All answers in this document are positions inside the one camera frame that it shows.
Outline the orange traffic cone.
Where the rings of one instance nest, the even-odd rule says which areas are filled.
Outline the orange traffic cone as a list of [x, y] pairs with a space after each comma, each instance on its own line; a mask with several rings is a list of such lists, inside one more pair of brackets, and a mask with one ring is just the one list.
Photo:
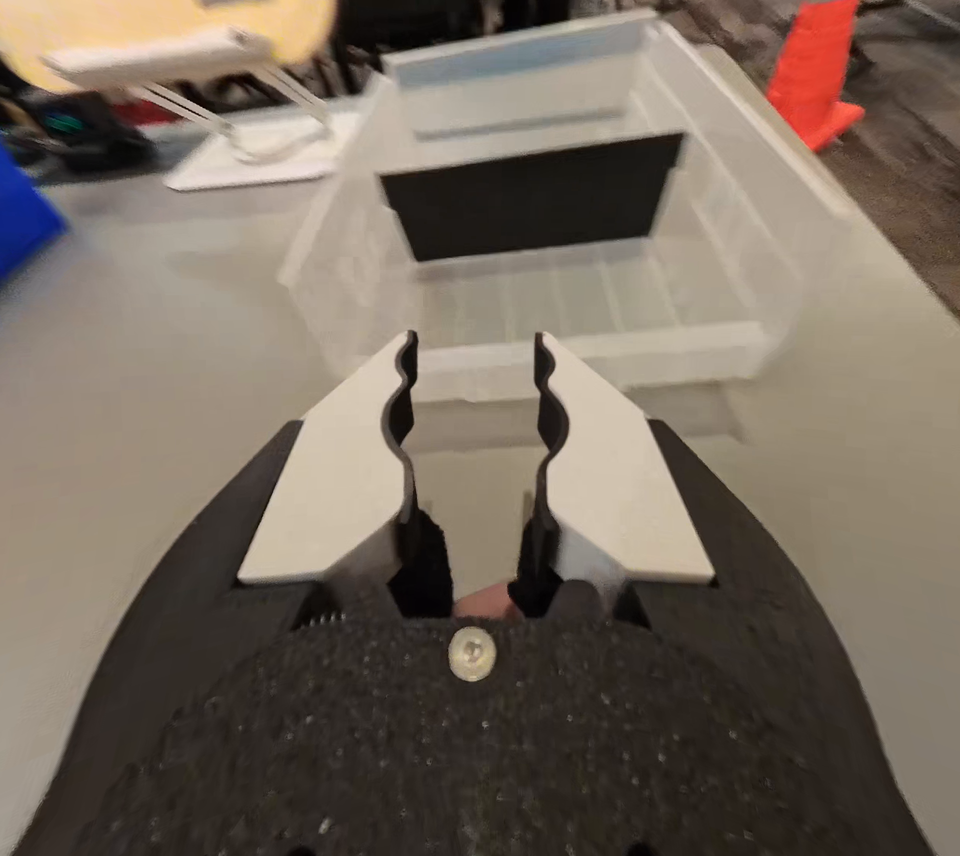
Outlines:
[[860, 0], [804, 0], [778, 54], [766, 97], [814, 153], [865, 114], [842, 100]]

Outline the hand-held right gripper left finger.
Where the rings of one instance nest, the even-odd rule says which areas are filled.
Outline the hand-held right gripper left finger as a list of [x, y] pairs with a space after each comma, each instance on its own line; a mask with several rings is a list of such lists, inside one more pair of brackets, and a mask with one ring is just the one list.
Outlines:
[[421, 508], [403, 447], [419, 337], [402, 331], [302, 418], [241, 563], [244, 586], [385, 585], [409, 618], [446, 618], [446, 538]]

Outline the blue plastic bin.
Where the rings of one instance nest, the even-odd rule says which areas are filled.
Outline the blue plastic bin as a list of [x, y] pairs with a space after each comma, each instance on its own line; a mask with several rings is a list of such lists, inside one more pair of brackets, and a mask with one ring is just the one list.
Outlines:
[[66, 234], [64, 217], [1, 150], [1, 283]]

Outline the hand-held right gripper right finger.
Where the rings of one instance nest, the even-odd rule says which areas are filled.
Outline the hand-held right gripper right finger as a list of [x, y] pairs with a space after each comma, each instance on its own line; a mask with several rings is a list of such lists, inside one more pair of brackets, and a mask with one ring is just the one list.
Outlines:
[[546, 615], [561, 585], [615, 605], [635, 582], [709, 586], [714, 565], [649, 418], [553, 335], [534, 336], [534, 478], [510, 598]]

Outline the person's right hand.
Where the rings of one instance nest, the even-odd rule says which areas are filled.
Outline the person's right hand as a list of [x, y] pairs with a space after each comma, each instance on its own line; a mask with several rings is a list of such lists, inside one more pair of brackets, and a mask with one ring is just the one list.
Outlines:
[[516, 622], [523, 613], [510, 596], [510, 585], [501, 582], [462, 597], [453, 605], [452, 615], [458, 619]]

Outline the clear plastic bin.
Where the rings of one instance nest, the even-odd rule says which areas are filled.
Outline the clear plastic bin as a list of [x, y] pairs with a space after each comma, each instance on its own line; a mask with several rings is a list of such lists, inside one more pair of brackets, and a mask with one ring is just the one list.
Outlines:
[[[417, 397], [535, 395], [534, 336], [622, 389], [751, 378], [854, 213], [720, 48], [628, 10], [383, 59], [279, 270], [344, 378], [418, 334]], [[378, 175], [679, 131], [640, 239], [419, 263]]]

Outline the black bin divider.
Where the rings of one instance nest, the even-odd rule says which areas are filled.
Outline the black bin divider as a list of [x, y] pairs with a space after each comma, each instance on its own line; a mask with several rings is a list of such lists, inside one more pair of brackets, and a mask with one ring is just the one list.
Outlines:
[[647, 237], [679, 131], [378, 179], [419, 263]]

